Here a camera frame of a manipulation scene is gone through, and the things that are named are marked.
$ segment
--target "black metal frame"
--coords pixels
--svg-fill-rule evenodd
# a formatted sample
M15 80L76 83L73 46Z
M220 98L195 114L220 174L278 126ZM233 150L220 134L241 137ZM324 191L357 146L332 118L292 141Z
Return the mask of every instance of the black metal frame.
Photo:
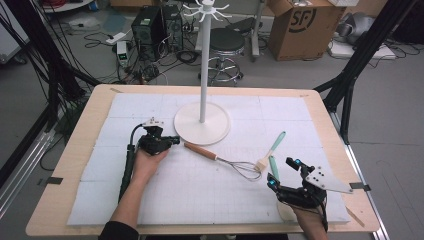
M44 131L49 132L57 122L60 102L59 94L62 94L63 98L70 100L78 99L84 95L85 91L79 86L75 77L92 86L101 84L100 81L81 72L64 60L31 1L5 0L4 2L27 34L31 45L39 52L41 58L46 63L49 90L47 107L0 169L0 189L6 183L8 177L19 164L42 128L46 126ZM8 29L6 22L0 21L0 23L5 29ZM28 44L23 43L13 30L9 31L9 33L24 52L28 53ZM29 58L33 65L36 64L30 56Z
M415 2L416 0L389 0L363 40L359 42L357 50L343 71L332 80L314 88L320 93L331 89L323 100L329 112L336 112L340 101L344 99L340 135L346 144L349 144L348 129L355 82L395 25L403 19Z

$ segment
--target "sf logo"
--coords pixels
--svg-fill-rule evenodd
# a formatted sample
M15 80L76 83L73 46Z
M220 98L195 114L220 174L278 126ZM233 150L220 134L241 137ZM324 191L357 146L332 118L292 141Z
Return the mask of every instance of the sf logo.
M295 11L290 22L289 32L299 33L308 29L315 19L316 12L316 8L312 10Z

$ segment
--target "black sleeve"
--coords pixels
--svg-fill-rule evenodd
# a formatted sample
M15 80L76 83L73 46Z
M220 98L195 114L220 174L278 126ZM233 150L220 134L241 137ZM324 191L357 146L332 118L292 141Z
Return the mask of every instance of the black sleeve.
M110 221L106 223L99 240L138 240L138 232L125 223Z

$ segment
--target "white mug tree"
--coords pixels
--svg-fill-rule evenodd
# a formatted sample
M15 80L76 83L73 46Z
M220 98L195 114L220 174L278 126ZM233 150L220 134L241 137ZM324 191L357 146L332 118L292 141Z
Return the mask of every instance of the white mug tree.
M211 32L211 15L218 21L215 13L223 17L225 16L217 10L226 9L227 4L222 8L213 7L214 0L203 0L202 4L196 0L200 6L198 8L185 8L197 10L187 16L193 16L201 13L200 23L202 24L202 64L201 64L201 93L200 103L192 103L183 106L175 115L174 125L177 133L184 140L198 144L210 145L222 140L230 131L230 118L227 112L214 103L207 103L207 85L208 85L208 61L209 61L209 44Z

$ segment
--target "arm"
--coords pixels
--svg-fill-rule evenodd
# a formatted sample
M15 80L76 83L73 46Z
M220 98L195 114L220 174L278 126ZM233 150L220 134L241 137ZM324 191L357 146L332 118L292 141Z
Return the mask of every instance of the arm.
M327 240L327 232L321 222L321 216L317 213L305 211L301 208L292 207L296 214L300 227L309 240Z
M139 150L134 163L131 182L115 209L110 221L121 222L132 228L137 227L138 212L144 189L150 178L155 174L159 163L166 157L169 150L150 156Z

